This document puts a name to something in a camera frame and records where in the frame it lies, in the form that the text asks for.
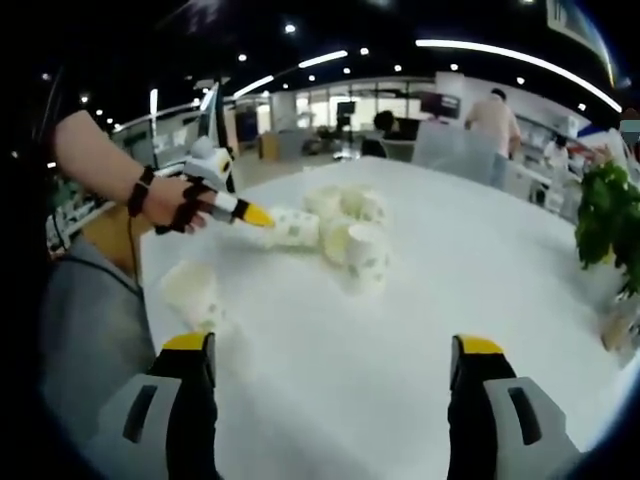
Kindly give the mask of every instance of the computer monitor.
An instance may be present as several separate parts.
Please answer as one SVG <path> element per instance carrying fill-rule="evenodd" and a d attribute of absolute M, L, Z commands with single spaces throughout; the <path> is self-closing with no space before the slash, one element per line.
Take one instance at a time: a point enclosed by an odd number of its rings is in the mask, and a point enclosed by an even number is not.
<path fill-rule="evenodd" d="M 420 111 L 436 117 L 460 117 L 460 98 L 441 93 L 423 92 L 420 95 Z"/>
<path fill-rule="evenodd" d="M 353 115 L 356 113 L 356 102 L 340 102 L 337 110 L 338 117 L 341 115 Z"/>

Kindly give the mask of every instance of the white chair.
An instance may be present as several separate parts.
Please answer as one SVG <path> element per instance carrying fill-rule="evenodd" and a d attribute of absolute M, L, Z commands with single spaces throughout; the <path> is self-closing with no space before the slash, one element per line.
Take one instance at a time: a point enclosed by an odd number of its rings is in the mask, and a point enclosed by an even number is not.
<path fill-rule="evenodd" d="M 413 158 L 415 142 L 408 140 L 380 140 L 387 158 L 410 163 Z"/>

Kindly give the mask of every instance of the sign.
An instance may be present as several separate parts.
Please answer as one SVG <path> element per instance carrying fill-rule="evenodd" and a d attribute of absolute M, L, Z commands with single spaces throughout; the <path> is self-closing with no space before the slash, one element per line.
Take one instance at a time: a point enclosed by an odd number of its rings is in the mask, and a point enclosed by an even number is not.
<path fill-rule="evenodd" d="M 634 145 L 640 142 L 640 120 L 622 120 L 620 122 L 620 133 L 627 145 Z"/>

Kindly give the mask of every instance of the desk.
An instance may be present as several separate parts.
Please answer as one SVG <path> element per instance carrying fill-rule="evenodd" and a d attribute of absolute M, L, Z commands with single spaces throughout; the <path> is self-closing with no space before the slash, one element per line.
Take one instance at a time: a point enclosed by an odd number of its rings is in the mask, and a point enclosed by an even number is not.
<path fill-rule="evenodd" d="M 347 296 L 318 256 L 254 250 L 227 225 L 142 237 L 156 349 L 185 331 L 162 301 L 160 280 L 191 259 L 216 269 L 228 315 L 252 350 L 248 378 L 217 360 L 221 474 L 446 478 L 451 336 L 459 332 L 500 344 L 515 370 L 566 412 L 576 445 L 588 445 L 607 413 L 598 392 L 618 368 L 572 283 L 572 226 L 503 192 L 371 157 L 279 178 L 243 197 L 299 206 L 310 188 L 354 183 L 373 185 L 395 215 L 395 256 L 380 296 Z"/>

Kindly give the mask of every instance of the hand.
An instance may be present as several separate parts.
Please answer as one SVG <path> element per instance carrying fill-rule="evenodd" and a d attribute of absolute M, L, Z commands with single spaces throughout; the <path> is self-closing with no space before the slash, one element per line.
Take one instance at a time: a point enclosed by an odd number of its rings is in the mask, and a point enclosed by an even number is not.
<path fill-rule="evenodd" d="M 189 182 L 178 177 L 156 177 L 142 205 L 142 214 L 154 225 L 170 225 L 176 209 L 185 201 L 182 192 L 190 185 Z M 203 193 L 198 198 L 211 204 L 215 199 L 215 192 Z M 193 233 L 196 228 L 202 228 L 205 224 L 204 217 L 196 213 L 191 219 L 191 224 L 186 226 L 185 232 Z"/>

